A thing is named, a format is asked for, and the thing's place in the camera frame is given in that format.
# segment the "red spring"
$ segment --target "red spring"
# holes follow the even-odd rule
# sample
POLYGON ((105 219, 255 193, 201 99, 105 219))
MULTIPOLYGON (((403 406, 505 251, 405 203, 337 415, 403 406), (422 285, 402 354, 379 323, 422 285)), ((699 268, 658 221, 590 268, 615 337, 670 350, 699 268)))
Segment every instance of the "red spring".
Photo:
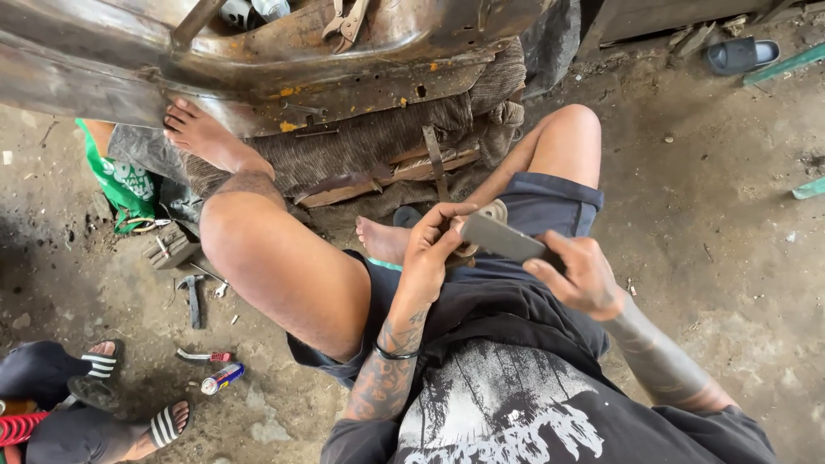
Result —
POLYGON ((8 415, 0 417, 0 447, 23 443, 31 437, 31 431, 49 413, 8 415))

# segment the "green metal bar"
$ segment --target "green metal bar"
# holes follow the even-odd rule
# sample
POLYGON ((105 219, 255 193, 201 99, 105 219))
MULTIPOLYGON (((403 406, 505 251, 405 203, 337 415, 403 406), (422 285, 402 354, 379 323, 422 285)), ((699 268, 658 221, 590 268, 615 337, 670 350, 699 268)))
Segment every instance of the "green metal bar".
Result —
POLYGON ((792 69, 797 69, 806 64, 813 63, 818 59, 825 59, 825 43, 815 45, 811 47, 810 50, 804 51, 794 57, 788 58, 781 63, 775 64, 770 68, 763 69, 761 71, 756 71, 755 73, 750 73, 745 76, 743 83, 745 85, 753 85, 755 83, 760 83, 765 79, 770 79, 778 74, 782 74, 785 71, 790 71, 792 69))
POLYGON ((825 193, 825 178, 819 178, 813 182, 808 182, 802 187, 794 189, 794 198, 797 200, 804 200, 811 196, 817 196, 825 193))

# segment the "rust spot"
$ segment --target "rust spot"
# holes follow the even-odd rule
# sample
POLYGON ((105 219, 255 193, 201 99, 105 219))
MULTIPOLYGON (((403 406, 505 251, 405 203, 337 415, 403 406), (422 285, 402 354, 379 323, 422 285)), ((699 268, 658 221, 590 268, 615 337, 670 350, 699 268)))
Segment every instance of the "rust spot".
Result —
POLYGON ((292 132, 295 129, 298 129, 298 126, 295 125, 295 124, 292 124, 290 122, 284 121, 284 122, 281 122, 281 124, 280 124, 280 131, 281 132, 292 132))

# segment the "hammer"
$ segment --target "hammer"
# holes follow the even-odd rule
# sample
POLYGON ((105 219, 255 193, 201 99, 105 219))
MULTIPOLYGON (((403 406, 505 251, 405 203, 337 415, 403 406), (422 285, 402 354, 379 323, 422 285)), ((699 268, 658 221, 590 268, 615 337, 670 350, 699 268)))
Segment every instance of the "hammer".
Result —
POLYGON ((186 276, 183 277, 181 283, 177 284, 177 289, 189 287, 189 320, 193 329, 201 329, 200 326, 200 305, 198 304, 198 293, 195 291, 195 282, 204 280, 200 276, 186 276))

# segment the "green plastic bag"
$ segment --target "green plastic bag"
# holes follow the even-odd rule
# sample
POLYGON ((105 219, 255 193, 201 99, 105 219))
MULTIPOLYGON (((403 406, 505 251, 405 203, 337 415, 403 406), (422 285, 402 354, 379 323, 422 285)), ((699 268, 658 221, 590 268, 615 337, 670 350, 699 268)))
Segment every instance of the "green plastic bag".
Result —
POLYGON ((131 163, 124 163, 111 158, 103 158, 97 152, 97 146, 89 129, 82 120, 74 122, 86 133, 86 160, 89 167, 103 187, 103 194, 117 208, 115 233, 128 234, 141 223, 120 225, 130 218, 154 219, 156 192, 152 176, 146 169, 131 163))

